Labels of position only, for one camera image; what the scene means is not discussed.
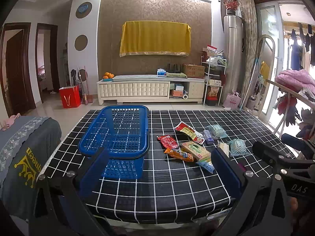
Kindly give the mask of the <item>person's right hand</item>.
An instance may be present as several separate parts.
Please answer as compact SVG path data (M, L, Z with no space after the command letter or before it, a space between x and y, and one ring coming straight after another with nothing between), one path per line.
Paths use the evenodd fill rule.
M290 209L293 214L293 224L299 226L314 226L314 202L290 198Z

